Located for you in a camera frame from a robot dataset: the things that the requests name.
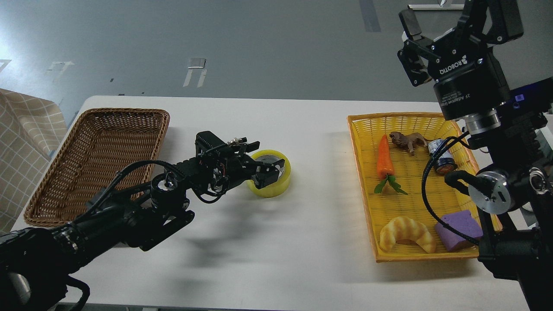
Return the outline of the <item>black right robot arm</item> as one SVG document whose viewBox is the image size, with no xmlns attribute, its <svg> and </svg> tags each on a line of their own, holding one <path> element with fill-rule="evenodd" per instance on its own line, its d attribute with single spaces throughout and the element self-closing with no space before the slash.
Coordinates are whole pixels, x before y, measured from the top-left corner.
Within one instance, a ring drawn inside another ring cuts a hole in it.
<svg viewBox="0 0 553 311">
<path fill-rule="evenodd" d="M 467 131 L 446 138 L 423 171 L 468 137 L 472 150 L 486 147 L 492 164 L 472 175 L 454 171 L 446 184 L 477 207 L 483 236 L 478 261 L 495 278 L 518 281 L 529 309 L 552 309 L 552 183 L 536 130 L 547 125 L 551 77 L 510 90 L 493 46 L 524 33 L 515 0 L 467 0 L 458 23 L 437 39 L 424 37 L 412 8 L 399 12 L 405 39 L 399 60 L 413 86 L 434 81 L 445 120 L 464 120 Z"/>
</svg>

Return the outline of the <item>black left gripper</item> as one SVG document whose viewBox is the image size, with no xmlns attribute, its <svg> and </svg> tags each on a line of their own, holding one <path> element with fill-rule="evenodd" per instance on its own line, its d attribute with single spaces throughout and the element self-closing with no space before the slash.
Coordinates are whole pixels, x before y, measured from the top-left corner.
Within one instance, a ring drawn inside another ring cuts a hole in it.
<svg viewBox="0 0 553 311">
<path fill-rule="evenodd" d="M 221 172 L 223 190 L 230 190 L 243 182 L 253 180 L 255 189 L 263 189 L 276 183 L 285 172 L 284 158 L 257 158 L 247 154 L 230 153 L 216 160 Z"/>
</svg>

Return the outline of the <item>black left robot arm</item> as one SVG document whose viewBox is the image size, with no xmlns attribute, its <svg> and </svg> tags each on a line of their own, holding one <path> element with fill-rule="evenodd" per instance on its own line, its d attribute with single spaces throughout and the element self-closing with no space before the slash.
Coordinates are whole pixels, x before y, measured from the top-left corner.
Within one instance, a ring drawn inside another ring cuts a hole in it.
<svg viewBox="0 0 553 311">
<path fill-rule="evenodd" d="M 82 294 L 72 310 L 80 311 L 90 287 L 72 274 L 117 244 L 148 251 L 190 224 L 195 213 L 188 210 L 188 190 L 215 203 L 245 181 L 257 189 L 284 181 L 289 161 L 275 151 L 251 157 L 259 146 L 199 132 L 194 157 L 175 165 L 147 160 L 126 166 L 75 220 L 2 235 L 1 309 L 47 311 L 74 287 Z"/>
</svg>

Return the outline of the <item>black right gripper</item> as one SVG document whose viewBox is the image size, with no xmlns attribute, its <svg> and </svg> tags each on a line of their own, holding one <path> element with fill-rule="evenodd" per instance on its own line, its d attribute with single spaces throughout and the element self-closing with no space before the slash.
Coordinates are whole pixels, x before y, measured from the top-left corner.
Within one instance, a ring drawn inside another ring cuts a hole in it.
<svg viewBox="0 0 553 311">
<path fill-rule="evenodd" d="M 509 85 L 488 44 L 523 36 L 517 0 L 467 0 L 456 28 L 434 40 L 422 35 L 413 9 L 398 16 L 406 38 L 397 57 L 413 86 L 435 80 L 445 120 L 482 114 L 509 101 Z"/>
</svg>

